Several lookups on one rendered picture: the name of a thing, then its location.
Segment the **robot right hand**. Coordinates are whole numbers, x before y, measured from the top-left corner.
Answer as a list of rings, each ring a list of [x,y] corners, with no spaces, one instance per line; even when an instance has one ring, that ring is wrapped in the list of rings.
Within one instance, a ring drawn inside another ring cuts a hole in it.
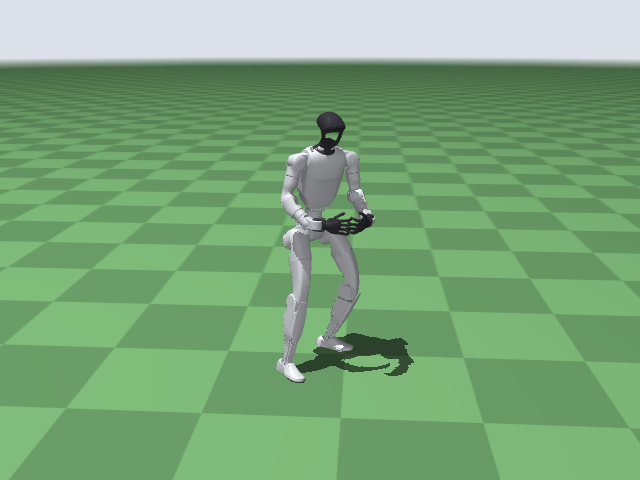
[[[341,217],[343,215],[345,215],[345,212],[342,212],[342,213],[336,215],[333,218],[329,218],[327,221],[325,221],[325,219],[321,219],[321,218],[314,218],[312,220],[314,220],[314,221],[322,221],[322,230],[319,230],[317,232],[324,232],[325,230],[327,230],[331,234],[339,234],[339,235],[347,236],[347,235],[349,235],[349,233],[339,232],[339,230],[341,230],[341,231],[345,231],[345,230],[351,231],[348,228],[341,228],[341,226],[342,227],[346,227],[346,226],[350,227],[352,225],[341,224],[341,222],[350,222],[350,221],[352,221],[352,219],[343,219],[343,220],[337,219],[337,218],[339,218],[339,217]],[[316,231],[316,230],[313,230],[313,231]]]

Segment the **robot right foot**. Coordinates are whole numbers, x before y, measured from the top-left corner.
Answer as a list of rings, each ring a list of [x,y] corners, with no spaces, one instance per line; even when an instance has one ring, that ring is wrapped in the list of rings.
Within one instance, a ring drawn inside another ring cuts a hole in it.
[[[294,382],[305,381],[305,376],[297,369],[294,363],[283,364],[283,358],[280,358],[277,362],[276,369],[284,374],[285,377]]]

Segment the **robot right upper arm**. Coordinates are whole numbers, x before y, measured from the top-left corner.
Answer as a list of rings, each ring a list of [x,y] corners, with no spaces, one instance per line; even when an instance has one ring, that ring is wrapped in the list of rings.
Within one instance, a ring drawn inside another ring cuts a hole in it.
[[[298,199],[293,194],[293,191],[298,185],[300,172],[304,170],[307,166],[307,161],[308,161],[308,154],[305,152],[293,154],[288,157],[286,161],[286,167],[287,167],[286,173],[285,173],[286,176],[284,178],[280,201],[284,195],[291,195],[295,203],[298,205]]]

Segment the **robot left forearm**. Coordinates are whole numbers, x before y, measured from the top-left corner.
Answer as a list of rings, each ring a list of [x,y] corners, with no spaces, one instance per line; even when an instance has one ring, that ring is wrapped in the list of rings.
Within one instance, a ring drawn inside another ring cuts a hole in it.
[[[361,190],[361,191],[362,191],[362,190]],[[365,196],[364,196],[363,191],[362,191],[362,194],[363,194],[363,198],[359,198],[359,199],[357,199],[357,200],[354,202],[354,204],[353,204],[353,206],[354,206],[355,210],[357,211],[357,214],[358,214],[359,219],[361,219],[361,218],[363,217],[362,215],[360,215],[360,214],[359,214],[359,212],[363,212],[363,213],[365,213],[365,214],[372,214],[372,213],[371,213],[371,211],[369,210],[369,207],[368,207],[368,204],[367,204],[367,201],[366,201],[366,199],[365,199]],[[375,220],[376,220],[376,218],[374,217],[374,218],[372,219],[373,223],[372,223],[372,225],[371,225],[371,226],[373,226],[373,224],[374,224]],[[370,226],[370,227],[371,227],[371,226]]]

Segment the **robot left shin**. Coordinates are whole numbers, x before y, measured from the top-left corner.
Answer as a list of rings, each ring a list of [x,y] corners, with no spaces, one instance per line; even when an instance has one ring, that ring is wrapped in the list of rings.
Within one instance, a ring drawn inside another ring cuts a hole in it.
[[[351,311],[352,311],[354,305],[356,304],[360,294],[361,293],[358,294],[356,299],[354,297],[351,300],[345,300],[345,299],[341,298],[340,296],[335,299],[334,304],[333,304],[333,308],[331,310],[331,320],[330,320],[329,326],[328,326],[327,331],[326,331],[325,336],[324,336],[325,340],[331,340],[334,337],[334,335],[338,332],[338,330],[340,329],[342,324],[346,321],[346,319],[348,318],[349,314],[351,313]],[[333,333],[333,335],[331,336],[332,333]],[[325,337],[327,337],[327,339]]]

